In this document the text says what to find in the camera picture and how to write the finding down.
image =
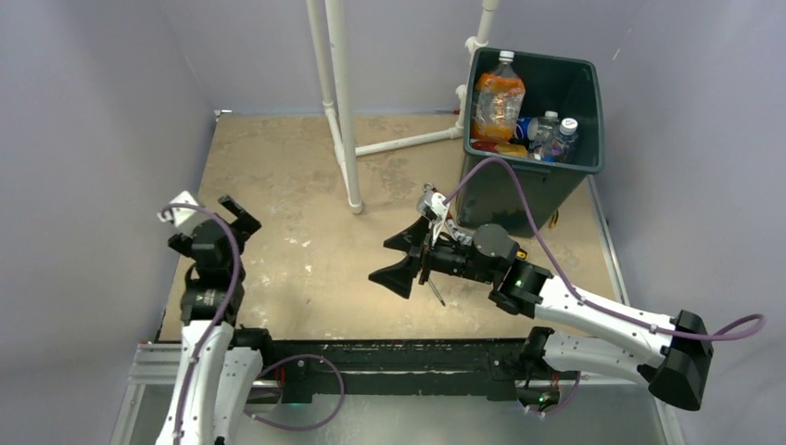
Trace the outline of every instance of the gray floor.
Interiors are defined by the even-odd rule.
[[[359,145],[449,128],[453,116],[360,116]],[[217,209],[232,195],[261,220],[243,256],[246,298],[239,322],[276,338],[522,337],[533,322],[487,300],[488,287],[432,275],[443,308],[427,286],[404,300],[367,280],[398,261],[382,241],[413,223],[422,184],[450,191],[459,179],[460,140],[360,158],[365,210],[349,212],[324,117],[222,117],[199,195]],[[563,204],[544,236],[577,286],[613,298],[600,230],[585,185]],[[551,268],[540,248],[522,240],[529,260]],[[182,260],[173,280],[161,338],[179,339]]]

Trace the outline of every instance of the green trash bin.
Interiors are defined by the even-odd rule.
[[[507,160],[516,171],[539,229],[588,174],[596,174],[603,167],[598,76],[595,67],[584,60],[516,52],[511,65],[526,88],[520,116],[543,116],[547,110],[554,110],[560,119],[574,118],[578,121],[578,144],[572,164],[504,156],[473,149],[469,136],[475,83],[499,61],[500,49],[481,48],[475,52],[465,104],[462,177],[486,157]],[[511,178],[499,164],[489,164],[467,183],[456,197],[456,209],[462,226],[475,228],[496,223],[512,235],[534,235]]]

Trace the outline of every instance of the robotic arm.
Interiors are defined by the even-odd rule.
[[[410,296],[414,278],[422,285],[432,272],[488,284],[488,299],[503,311],[573,326],[591,336],[575,338],[550,328],[535,328],[527,339],[530,366],[547,372],[617,376],[647,386],[656,398],[678,408],[701,408],[712,344],[661,334],[655,328],[706,334],[701,317],[688,311],[674,318],[640,311],[582,289],[577,290],[583,299],[575,299],[560,278],[526,261],[518,243],[496,224],[479,227],[471,240],[442,234],[449,220],[444,199],[425,187],[417,205],[420,219],[383,243],[386,248],[404,252],[406,258],[371,273],[371,281],[405,299]],[[592,309],[587,301],[653,328],[642,328]]]

